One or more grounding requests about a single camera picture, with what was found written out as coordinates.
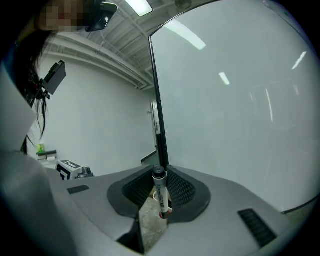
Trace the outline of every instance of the black frame edge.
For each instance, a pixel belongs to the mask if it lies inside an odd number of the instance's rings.
[[[167,148],[165,122],[164,122],[164,115],[162,111],[156,61],[155,61],[154,48],[152,44],[151,35],[149,36],[149,46],[150,46],[150,56],[151,56],[151,64],[152,64],[152,71],[153,71],[154,88],[155,88],[155,98],[156,98],[156,103],[158,107],[159,124],[160,124],[160,130],[161,130],[162,148],[158,148],[158,152],[162,152],[163,154],[163,160],[160,160],[160,165],[166,169],[167,166],[169,165],[168,148]]]
[[[313,201],[317,200],[319,196],[320,196],[320,194],[318,194],[316,197],[312,198],[311,200],[309,200],[308,202],[306,202],[302,205],[299,205],[299,206],[292,208],[292,209],[289,209],[289,210],[282,211],[281,213],[282,214],[289,214],[289,213],[295,212],[295,211],[307,206],[308,204],[311,204]]]

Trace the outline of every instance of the person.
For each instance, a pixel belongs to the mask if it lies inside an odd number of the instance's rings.
[[[57,32],[81,29],[90,18],[94,0],[49,0],[34,15],[18,35],[15,43],[4,57],[4,65],[17,89],[30,104],[39,86],[38,67],[46,44]],[[46,128],[46,99],[36,100],[35,111],[42,116],[41,138]],[[28,153],[27,136],[21,151]]]

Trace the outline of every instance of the black vent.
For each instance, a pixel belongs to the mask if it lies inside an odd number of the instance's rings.
[[[173,171],[168,170],[167,187],[172,200],[172,209],[177,209],[189,203],[196,193],[195,187]]]
[[[68,192],[70,195],[75,194],[75,193],[79,193],[85,190],[89,190],[90,188],[87,185],[81,185],[81,186],[75,186],[75,187],[71,187],[68,188]]]
[[[241,210],[238,211],[238,214],[240,215],[241,219],[246,224],[260,247],[264,247],[272,240],[276,239],[277,236],[270,230],[270,228],[253,209]]]
[[[122,193],[139,209],[145,204],[151,190],[154,188],[154,180],[151,172],[146,172],[122,188]]]

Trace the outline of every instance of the white wall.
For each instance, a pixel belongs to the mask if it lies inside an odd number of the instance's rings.
[[[176,19],[189,30],[174,23],[203,49],[171,22],[152,36],[169,163],[279,211],[320,192],[319,60],[285,20],[262,1],[217,1]]]
[[[46,56],[39,76],[44,78],[60,58]],[[96,176],[141,166],[155,150],[150,100],[153,95],[134,89],[107,71],[76,60],[63,59],[66,78],[48,100],[46,151],[58,159],[89,166]],[[36,144],[39,126],[31,129]],[[29,154],[36,149],[29,144]]]

